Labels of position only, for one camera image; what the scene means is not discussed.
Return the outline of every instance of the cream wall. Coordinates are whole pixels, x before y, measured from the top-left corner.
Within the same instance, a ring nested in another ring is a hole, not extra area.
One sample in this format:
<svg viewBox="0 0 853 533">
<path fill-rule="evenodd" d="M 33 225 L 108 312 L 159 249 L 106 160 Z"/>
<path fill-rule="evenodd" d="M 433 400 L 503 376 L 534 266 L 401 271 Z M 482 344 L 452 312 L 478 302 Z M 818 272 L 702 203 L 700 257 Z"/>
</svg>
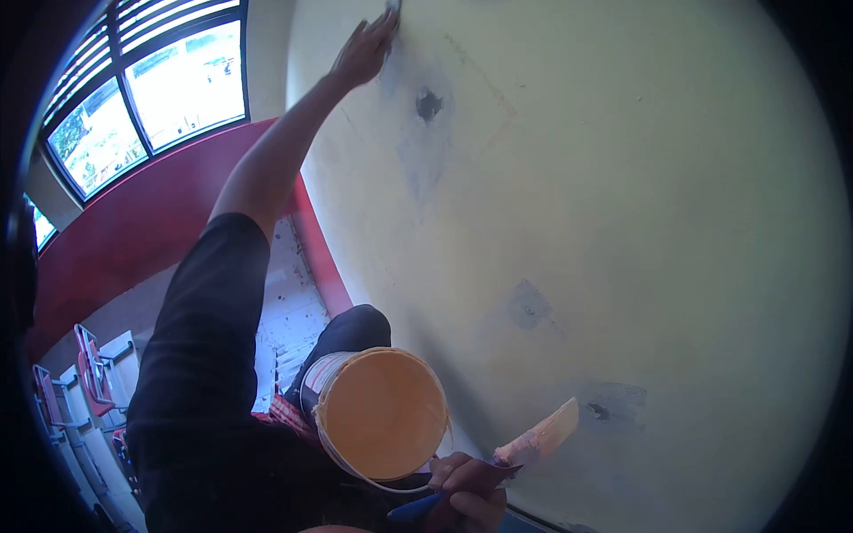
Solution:
<svg viewBox="0 0 853 533">
<path fill-rule="evenodd" d="M 246 72 L 252 122 L 285 111 L 287 44 L 295 0 L 249 0 Z"/>
<path fill-rule="evenodd" d="M 382 6 L 297 3 L 288 105 Z M 515 481 L 521 509 L 760 528 L 824 420 L 849 318 L 838 156 L 779 31 L 747 2 L 403 7 L 380 78 L 303 167 L 353 302 L 435 368 L 483 452 L 578 397 L 576 434 Z"/>
<path fill-rule="evenodd" d="M 68 224 L 83 212 L 81 205 L 73 199 L 66 187 L 50 169 L 41 150 L 36 149 L 30 158 L 25 192 L 59 231 L 64 231 Z"/>
</svg>

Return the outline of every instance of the red stripe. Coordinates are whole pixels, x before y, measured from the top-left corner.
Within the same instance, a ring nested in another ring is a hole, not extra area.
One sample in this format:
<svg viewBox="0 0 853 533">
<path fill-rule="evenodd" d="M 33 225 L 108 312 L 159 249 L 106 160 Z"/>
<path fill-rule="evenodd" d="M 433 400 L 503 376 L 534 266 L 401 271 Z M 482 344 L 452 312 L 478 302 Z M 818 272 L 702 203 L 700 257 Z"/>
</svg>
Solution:
<svg viewBox="0 0 853 533">
<path fill-rule="evenodd" d="M 333 362 L 334 362 L 334 359 L 331 359 L 331 358 L 330 358 L 328 361 L 326 361 L 326 364 L 324 364 L 324 365 L 322 366 L 322 368 L 320 368 L 320 370 L 317 372 L 317 375 L 316 375 L 316 376 L 314 376 L 314 381 L 311 381 L 311 388 L 312 388 L 312 389 L 314 388 L 314 385 L 316 384 L 317 380 L 318 380 L 318 379 L 320 379 L 320 374 L 322 374 L 322 371 L 323 371 L 323 370 L 325 370 L 325 369 L 326 369 L 326 367 L 327 367 L 328 365 L 332 364 Z"/>
</svg>

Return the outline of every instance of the paint bucket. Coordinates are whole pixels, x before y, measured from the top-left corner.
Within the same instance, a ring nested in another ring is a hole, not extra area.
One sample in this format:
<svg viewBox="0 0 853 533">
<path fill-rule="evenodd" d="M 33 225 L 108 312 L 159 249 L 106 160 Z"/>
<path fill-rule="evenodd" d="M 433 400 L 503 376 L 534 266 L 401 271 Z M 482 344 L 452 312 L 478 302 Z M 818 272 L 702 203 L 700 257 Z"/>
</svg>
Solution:
<svg viewBox="0 0 853 533">
<path fill-rule="evenodd" d="M 398 494 L 427 488 L 380 484 L 424 466 L 450 427 L 444 389 L 421 359 L 386 347 L 323 356 L 305 373 L 299 401 L 345 471 Z"/>
</svg>

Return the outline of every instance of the blue handle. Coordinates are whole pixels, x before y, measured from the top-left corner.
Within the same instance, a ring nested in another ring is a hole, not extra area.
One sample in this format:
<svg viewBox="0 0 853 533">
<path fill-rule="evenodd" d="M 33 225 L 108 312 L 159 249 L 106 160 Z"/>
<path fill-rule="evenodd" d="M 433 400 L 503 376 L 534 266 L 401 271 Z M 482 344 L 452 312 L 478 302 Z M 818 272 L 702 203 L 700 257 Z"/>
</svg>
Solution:
<svg viewBox="0 0 853 533">
<path fill-rule="evenodd" d="M 427 496 L 426 498 L 421 498 L 420 500 L 415 500 L 411 503 L 407 503 L 406 505 L 402 505 L 396 509 L 392 509 L 391 512 L 388 513 L 388 519 L 392 522 L 414 522 L 423 515 L 429 513 L 429 510 L 435 507 L 435 504 L 437 504 L 443 497 L 444 492 L 437 492 L 431 496 Z"/>
</svg>

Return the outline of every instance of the hand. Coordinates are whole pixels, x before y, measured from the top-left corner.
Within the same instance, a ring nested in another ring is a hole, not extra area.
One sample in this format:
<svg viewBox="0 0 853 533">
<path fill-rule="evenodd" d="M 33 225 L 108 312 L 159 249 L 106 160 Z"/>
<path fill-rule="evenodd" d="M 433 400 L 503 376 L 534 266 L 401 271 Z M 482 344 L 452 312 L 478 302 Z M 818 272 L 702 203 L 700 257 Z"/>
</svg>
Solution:
<svg viewBox="0 0 853 533">
<path fill-rule="evenodd" d="M 391 49 L 398 21 L 399 13 L 391 8 L 369 26 L 362 20 L 341 49 L 330 73 L 340 78 L 348 90 L 373 79 Z"/>
<path fill-rule="evenodd" d="M 429 464 L 432 479 L 429 486 L 433 490 L 446 490 L 453 493 L 450 505 L 465 519 L 461 530 L 465 533 L 495 533 L 497 526 L 507 510 L 507 491 L 494 490 L 487 497 L 470 492 L 456 492 L 466 476 L 470 475 L 479 459 L 455 452 L 443 459 L 433 459 Z"/>
</svg>

